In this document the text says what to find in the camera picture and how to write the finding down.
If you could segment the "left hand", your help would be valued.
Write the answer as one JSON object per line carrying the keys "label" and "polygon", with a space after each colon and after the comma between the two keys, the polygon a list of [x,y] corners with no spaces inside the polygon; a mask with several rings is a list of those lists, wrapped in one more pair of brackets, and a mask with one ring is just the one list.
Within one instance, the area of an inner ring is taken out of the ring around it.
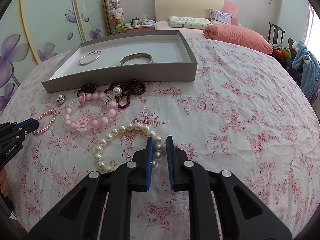
{"label": "left hand", "polygon": [[0,171],[0,189],[4,197],[7,197],[10,193],[10,184],[8,182],[8,177],[5,168]]}

